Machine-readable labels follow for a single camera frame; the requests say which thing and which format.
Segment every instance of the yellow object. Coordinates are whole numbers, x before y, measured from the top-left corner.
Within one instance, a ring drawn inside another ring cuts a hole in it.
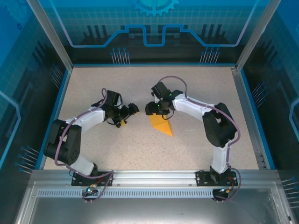
[[[121,120],[121,126],[124,126],[126,123],[124,120]]]
[[[149,116],[151,125],[158,129],[159,131],[170,135],[172,137],[172,131],[171,131],[171,127],[170,127],[170,123],[168,120],[164,120],[162,118],[162,115],[156,115],[155,113],[153,115]]]

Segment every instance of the blue enclosure wall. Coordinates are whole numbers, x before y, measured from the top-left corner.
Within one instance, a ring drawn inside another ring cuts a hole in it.
[[[66,71],[26,1],[0,2],[0,49],[0,223],[11,224]]]
[[[73,63],[236,63],[268,0],[41,0]]]
[[[298,8],[296,0],[281,1],[244,67],[254,110],[282,180],[299,179]]]

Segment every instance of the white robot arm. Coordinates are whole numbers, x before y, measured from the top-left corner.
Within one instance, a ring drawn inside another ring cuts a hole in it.
[[[147,115],[166,115],[170,110],[185,112],[204,123],[206,137],[213,145],[213,162],[210,167],[211,178],[219,182],[221,175],[228,170],[228,145],[235,137],[235,126],[222,114],[217,113],[211,108],[217,108],[231,115],[227,107],[219,103],[218,105],[207,104],[196,99],[187,97],[179,90],[171,92],[162,82],[152,88],[154,102],[146,105]]]
[[[58,154],[58,161],[70,166],[86,176],[96,176],[98,174],[97,165],[89,161],[80,154],[81,134],[93,126],[100,124],[108,119],[112,119],[117,128],[127,123],[127,119],[139,112],[135,104],[123,105],[121,95],[117,92],[107,91],[107,100],[101,108],[98,108],[101,100],[93,104],[80,118],[55,120],[52,123],[48,140],[44,149],[44,155],[55,159],[55,153],[63,131],[74,119],[67,136],[64,138]]]

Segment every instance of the black mounting base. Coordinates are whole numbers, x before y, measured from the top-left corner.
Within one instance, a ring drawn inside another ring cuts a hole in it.
[[[221,181],[218,183],[215,182],[211,178],[211,172],[210,171],[204,171],[200,170],[198,172],[195,172],[195,178],[196,178],[196,185],[197,187],[231,187],[232,183],[228,179],[229,177],[232,177],[234,180],[234,187],[238,186],[238,180],[236,173],[233,171],[228,171],[225,173],[225,177],[221,178]]]
[[[106,173],[107,172],[98,172],[97,176],[100,176],[100,175],[103,175],[103,174],[106,174]],[[106,182],[108,181],[109,176],[110,175],[107,175],[107,176],[104,176],[103,178],[100,178],[102,180],[98,183],[98,186],[105,186]],[[72,181],[71,181],[71,185],[72,186],[86,186],[87,187],[87,186],[90,186],[90,185],[96,183],[100,179],[88,179],[88,178],[80,176],[79,174],[74,173]],[[109,184],[108,184],[109,187],[112,186],[112,182],[113,182],[113,176],[112,176],[112,180],[109,181]]]

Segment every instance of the blue edge trim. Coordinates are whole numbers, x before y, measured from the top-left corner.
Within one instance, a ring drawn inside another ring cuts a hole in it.
[[[167,65],[168,66],[169,65],[171,65],[171,66],[173,66],[173,65],[175,65],[175,66],[182,66],[182,65],[186,65],[186,66],[190,66],[190,65],[198,66],[198,65],[200,65],[200,66],[202,66],[204,64],[199,64],[199,63],[128,64],[128,66],[167,66]],[[235,66],[235,64],[233,64],[233,63],[232,64],[230,64],[230,63],[217,64],[217,65],[207,64],[207,65],[209,65],[209,66],[211,66],[211,65],[213,65],[213,66]],[[74,66],[76,66],[76,67],[120,67],[120,66],[122,66],[123,67],[124,65],[121,65],[121,64],[120,65],[76,64]],[[255,104],[254,104],[254,101],[253,101],[253,98],[252,98],[252,95],[251,95],[251,92],[250,92],[250,89],[249,89],[249,85],[248,85],[248,82],[247,82],[247,79],[245,77],[245,73],[244,73],[243,69],[241,70],[241,75],[242,75],[242,78],[243,78],[243,81],[244,81],[244,84],[245,84],[246,92],[247,92],[248,97],[249,97],[249,101],[250,101],[250,104],[251,104],[251,108],[253,110],[254,117],[256,119],[257,127],[258,127],[258,130],[260,132],[260,136],[261,136],[261,139],[262,139],[262,143],[263,143],[263,146],[264,146],[264,149],[265,149],[265,153],[266,153],[266,156],[267,156],[267,160],[268,160],[270,169],[275,169],[275,165],[274,165],[271,153],[270,153],[270,149],[269,149],[269,146],[268,146],[268,143],[267,143],[267,140],[266,140],[266,136],[263,132],[262,124],[261,124],[260,118],[258,116],[258,113],[257,113],[257,110],[256,110],[256,107],[255,107]],[[41,152],[38,156],[35,169],[40,169],[41,165],[44,163],[45,157],[43,155],[43,149],[45,147],[46,140],[48,138],[52,122],[55,119],[58,118],[58,115],[59,115],[59,112],[60,112],[60,109],[61,109],[61,106],[62,106],[62,102],[63,102],[64,96],[65,96],[65,92],[66,92],[69,80],[70,80],[70,73],[68,71],[66,71],[65,74],[64,74],[64,78],[62,80],[62,83],[61,83],[61,87],[60,87],[60,90],[59,90],[59,93],[58,93],[58,96],[57,96],[57,99],[56,99],[56,102],[55,102],[55,105],[54,105],[54,109],[53,109],[53,112],[52,112],[52,115],[51,115],[51,118],[50,118],[50,121],[49,121],[49,125],[48,125],[48,128],[47,128],[45,137],[43,139]]]
[[[59,113],[60,113],[60,110],[61,110],[61,106],[62,106],[62,102],[64,100],[65,92],[66,92],[66,89],[67,89],[70,77],[71,76],[70,76],[69,71],[66,70],[65,73],[64,73],[64,78],[63,78],[63,80],[61,82],[61,85],[60,85],[60,89],[59,89],[59,92],[58,92],[58,95],[57,95],[57,98],[56,98],[56,102],[54,104],[54,108],[53,108],[50,120],[49,120],[47,131],[46,131],[45,137],[43,139],[42,147],[41,147],[40,153],[39,153],[37,161],[36,161],[36,167],[35,167],[35,169],[41,169],[41,168],[44,167],[44,162],[45,162],[46,158],[43,155],[43,149],[45,148],[46,141],[47,141],[47,138],[48,138],[48,135],[49,135],[52,123],[59,116]]]
[[[261,139],[262,139],[262,142],[263,142],[263,147],[265,149],[265,153],[266,153],[266,156],[267,156],[266,159],[268,160],[270,169],[275,169],[275,165],[274,165],[272,155],[271,155],[271,152],[270,152],[267,140],[266,140],[266,136],[265,136],[265,133],[263,132],[263,127],[262,127],[262,124],[261,124],[261,120],[258,116],[257,109],[256,109],[256,106],[254,104],[253,97],[252,97],[247,79],[245,77],[245,72],[244,72],[243,69],[241,69],[241,75],[242,75],[242,79],[243,79],[244,84],[245,84],[246,92],[247,92],[248,97],[249,97],[249,101],[250,101],[251,108],[252,108],[252,111],[253,111],[253,114],[254,114],[254,118],[256,119],[257,128],[258,128],[258,131],[260,132],[260,136],[261,136]]]

